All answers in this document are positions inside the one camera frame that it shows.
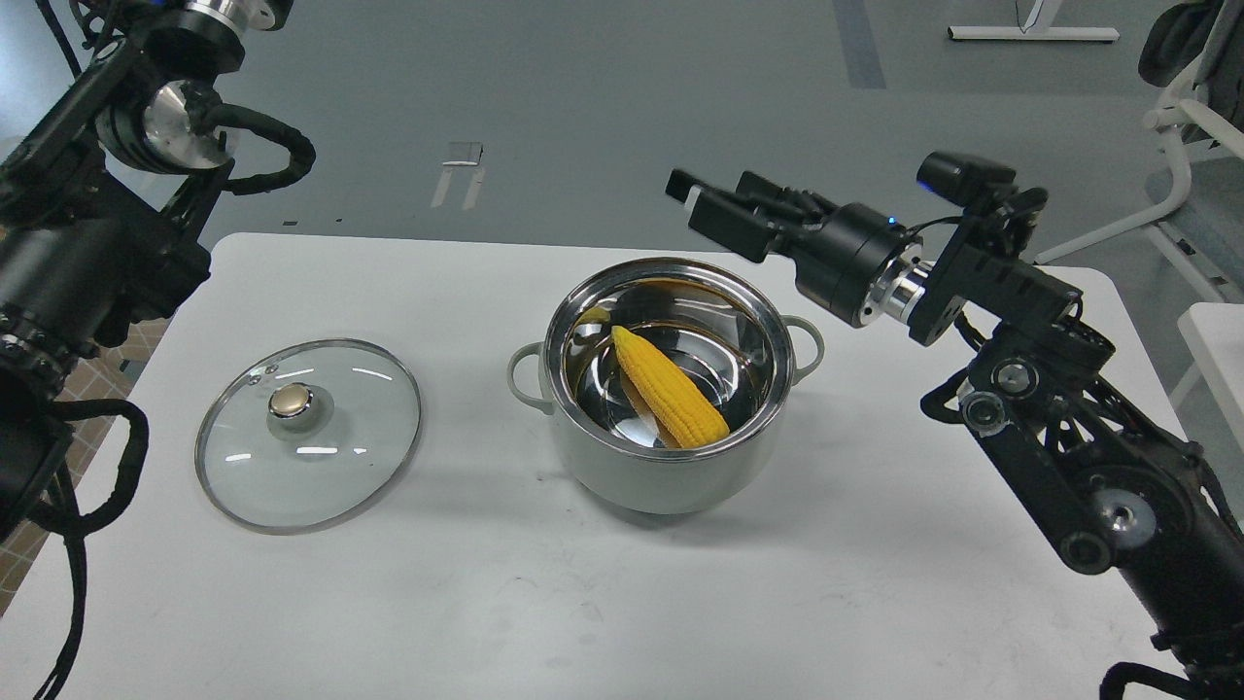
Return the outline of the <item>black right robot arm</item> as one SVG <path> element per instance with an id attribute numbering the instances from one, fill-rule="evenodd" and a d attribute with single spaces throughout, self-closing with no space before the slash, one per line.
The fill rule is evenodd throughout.
<path id="1" fill-rule="evenodd" d="M 1057 558 L 1080 574 L 1120 571 L 1181 675 L 1117 663 L 1100 684 L 1179 699 L 1242 696 L 1242 527 L 1199 444 L 1156 425 L 1101 375 L 1115 347 L 1084 322 L 1084 293 L 1021 259 L 1047 200 L 1008 165 L 934 152 L 916 173 L 959 214 L 939 257 L 919 228 L 875 209 L 745 172 L 723 190 L 671 173 L 692 230 L 760 264 L 792 260 L 805 298 L 861 328 L 892 316 L 931 346 L 955 328 L 974 359 L 921 399 L 965 426 Z"/>

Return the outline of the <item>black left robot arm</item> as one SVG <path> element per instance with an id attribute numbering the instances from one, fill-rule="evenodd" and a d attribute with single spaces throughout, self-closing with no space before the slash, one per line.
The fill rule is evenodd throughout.
<path id="1" fill-rule="evenodd" d="M 250 31 L 290 1 L 73 1 L 90 60 L 49 1 L 39 12 L 72 85 L 2 162 L 2 536 L 57 535 L 72 586 L 68 633 L 36 693 L 58 696 L 80 656 L 86 541 L 129 507 L 151 421 L 124 399 L 63 402 L 80 362 L 168 320 L 209 276 L 199 242 L 221 194 L 281 190 L 316 150 L 294 126 L 226 103 Z"/>

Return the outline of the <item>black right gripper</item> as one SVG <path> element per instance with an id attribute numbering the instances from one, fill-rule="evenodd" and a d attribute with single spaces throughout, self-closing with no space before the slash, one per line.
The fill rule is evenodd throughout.
<path id="1" fill-rule="evenodd" d="M 675 168 L 666 195 L 683 204 L 690 230 L 753 264 L 774 252 L 784 235 L 804 228 L 787 244 L 797 291 L 857 329 L 880 318 L 896 265 L 919 256 L 923 244 L 919 234 L 865 204 L 838 206 L 755 172 L 743 172 L 726 191 Z"/>

